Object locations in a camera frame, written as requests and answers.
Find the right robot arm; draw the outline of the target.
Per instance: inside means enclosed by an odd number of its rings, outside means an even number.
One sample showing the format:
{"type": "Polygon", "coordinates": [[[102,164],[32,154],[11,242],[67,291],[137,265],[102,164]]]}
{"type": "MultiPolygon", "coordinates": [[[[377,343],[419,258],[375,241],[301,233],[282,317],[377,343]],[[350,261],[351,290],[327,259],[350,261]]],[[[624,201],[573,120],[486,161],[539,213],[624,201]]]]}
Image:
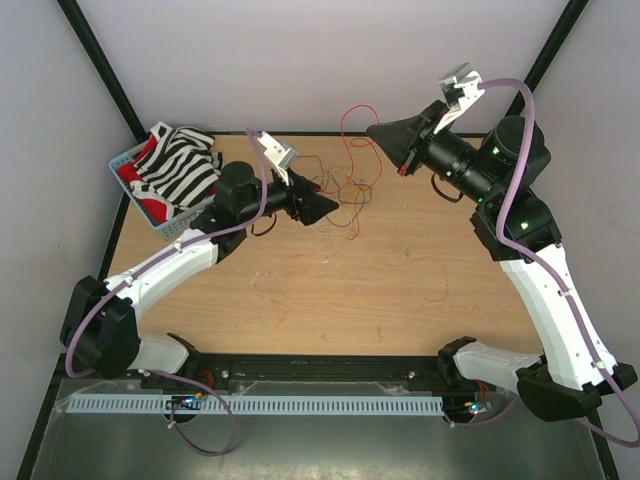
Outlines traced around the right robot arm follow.
{"type": "Polygon", "coordinates": [[[373,140],[402,176],[420,167],[454,187],[476,204],[470,218],[474,233],[519,293],[542,344],[540,354],[520,354],[462,337],[438,353],[437,376],[447,388],[478,380],[516,394],[539,419],[579,419],[596,410],[613,389],[602,377],[608,372],[626,389],[638,376],[616,361],[591,324],[578,327],[573,312],[584,308],[568,271],[560,230],[549,207],[531,189],[550,163],[551,154],[539,128],[533,130],[524,175],[509,209],[504,235],[516,248],[498,239],[497,221],[515,172],[525,120],[507,116],[472,147],[449,128],[438,125],[446,106],[433,102],[420,114],[367,128],[373,140]]]}

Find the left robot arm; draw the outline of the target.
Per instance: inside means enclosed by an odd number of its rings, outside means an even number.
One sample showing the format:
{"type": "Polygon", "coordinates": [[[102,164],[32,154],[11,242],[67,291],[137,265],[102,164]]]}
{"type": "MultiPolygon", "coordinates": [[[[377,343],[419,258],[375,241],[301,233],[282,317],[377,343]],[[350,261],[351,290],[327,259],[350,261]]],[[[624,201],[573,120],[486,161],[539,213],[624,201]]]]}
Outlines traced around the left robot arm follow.
{"type": "Polygon", "coordinates": [[[138,322],[177,286],[229,257],[258,219],[282,211],[310,226],[338,208],[316,183],[294,172],[288,176],[268,182],[245,162],[229,163],[214,184],[212,203],[170,245],[105,280],[81,279],[60,334],[67,375],[112,379],[134,370],[162,372],[181,388],[194,384],[200,364],[190,357],[193,347],[174,334],[144,334],[138,322]]]}

